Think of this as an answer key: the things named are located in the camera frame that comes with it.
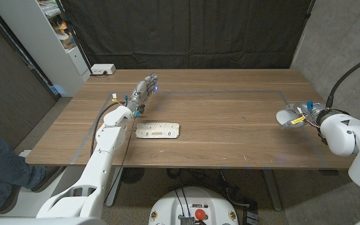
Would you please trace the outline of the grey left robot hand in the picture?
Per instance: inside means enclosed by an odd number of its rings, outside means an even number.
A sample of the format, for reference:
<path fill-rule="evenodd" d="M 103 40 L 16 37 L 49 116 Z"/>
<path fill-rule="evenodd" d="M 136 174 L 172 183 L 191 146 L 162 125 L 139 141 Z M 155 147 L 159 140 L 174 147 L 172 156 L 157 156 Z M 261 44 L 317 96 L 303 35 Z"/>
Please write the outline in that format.
<path fill-rule="evenodd" d="M 141 80 L 127 100 L 126 107 L 137 117 L 144 112 L 150 95 L 158 89 L 158 77 L 153 72 Z"/>

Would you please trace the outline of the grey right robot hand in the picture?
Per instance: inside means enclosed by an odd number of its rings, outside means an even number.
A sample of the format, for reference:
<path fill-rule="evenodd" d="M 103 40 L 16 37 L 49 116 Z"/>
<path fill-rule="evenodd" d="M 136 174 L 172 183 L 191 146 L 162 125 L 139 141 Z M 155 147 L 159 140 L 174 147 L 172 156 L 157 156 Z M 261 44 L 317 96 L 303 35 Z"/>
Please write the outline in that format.
<path fill-rule="evenodd" d="M 278 111 L 276 120 L 281 129 L 300 128 L 307 124 L 318 128 L 317 117 L 322 110 L 325 110 L 325 105 L 318 102 L 296 102 Z"/>

